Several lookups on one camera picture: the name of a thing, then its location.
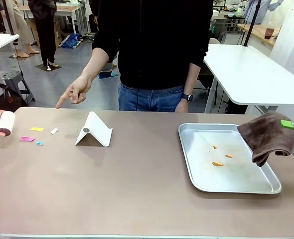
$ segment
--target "baking tray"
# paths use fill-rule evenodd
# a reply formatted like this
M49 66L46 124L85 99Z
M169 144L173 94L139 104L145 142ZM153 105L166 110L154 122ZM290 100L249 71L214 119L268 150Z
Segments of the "baking tray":
M184 123L179 127L191 182L205 192L279 193L282 187L277 176L267 163L260 168L252 162L252 151L237 127L209 123ZM224 166L216 167L213 161Z

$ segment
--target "brown cloth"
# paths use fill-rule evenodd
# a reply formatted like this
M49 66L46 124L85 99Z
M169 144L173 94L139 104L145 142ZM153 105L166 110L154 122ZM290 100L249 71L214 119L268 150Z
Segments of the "brown cloth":
M252 162L262 167L270 155L289 156L294 146L294 130L281 127L288 117L272 112L238 126L238 131L251 148Z

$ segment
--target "lint roller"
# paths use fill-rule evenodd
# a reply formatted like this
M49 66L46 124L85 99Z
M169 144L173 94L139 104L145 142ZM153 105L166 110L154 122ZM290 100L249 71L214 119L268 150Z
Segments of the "lint roller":
M14 121L13 112L0 110L0 136L9 136L12 133Z

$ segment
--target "hand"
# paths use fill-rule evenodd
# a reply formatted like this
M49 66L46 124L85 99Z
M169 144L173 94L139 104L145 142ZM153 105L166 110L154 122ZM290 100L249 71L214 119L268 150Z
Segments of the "hand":
M2 17L6 17L5 10L1 10L0 13L1 13Z
M188 113L189 110L189 102L188 100L181 99L179 104L177 105L175 112L176 113Z
M91 88L92 81L80 76L62 94L56 104L56 108L62 107L63 103L70 98L72 104L79 104L86 99L86 93Z

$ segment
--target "black watch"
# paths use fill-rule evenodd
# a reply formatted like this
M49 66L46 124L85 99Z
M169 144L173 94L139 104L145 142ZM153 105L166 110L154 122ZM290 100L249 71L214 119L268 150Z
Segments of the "black watch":
M186 95L186 94L183 94L183 95L182 95L182 98L185 99L185 100L188 100L189 102L192 102L193 95Z

